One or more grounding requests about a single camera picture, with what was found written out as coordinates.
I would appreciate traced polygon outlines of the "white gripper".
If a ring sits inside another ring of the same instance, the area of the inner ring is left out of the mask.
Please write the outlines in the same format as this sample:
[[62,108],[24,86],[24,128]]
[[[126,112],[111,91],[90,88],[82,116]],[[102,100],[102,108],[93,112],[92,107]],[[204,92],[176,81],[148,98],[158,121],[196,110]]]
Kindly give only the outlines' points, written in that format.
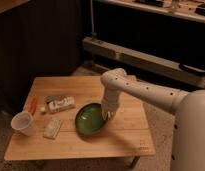
[[115,113],[119,108],[120,91],[105,88],[101,100],[102,117],[104,120],[111,118],[111,113]]

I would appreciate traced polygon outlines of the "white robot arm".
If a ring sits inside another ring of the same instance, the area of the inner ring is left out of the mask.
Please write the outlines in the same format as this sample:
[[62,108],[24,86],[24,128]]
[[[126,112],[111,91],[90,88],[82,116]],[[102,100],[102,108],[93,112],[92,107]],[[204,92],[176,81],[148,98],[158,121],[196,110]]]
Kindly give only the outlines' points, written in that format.
[[175,116],[170,171],[205,171],[205,90],[187,92],[151,83],[132,81],[122,68],[101,75],[103,117],[119,107],[121,92]]

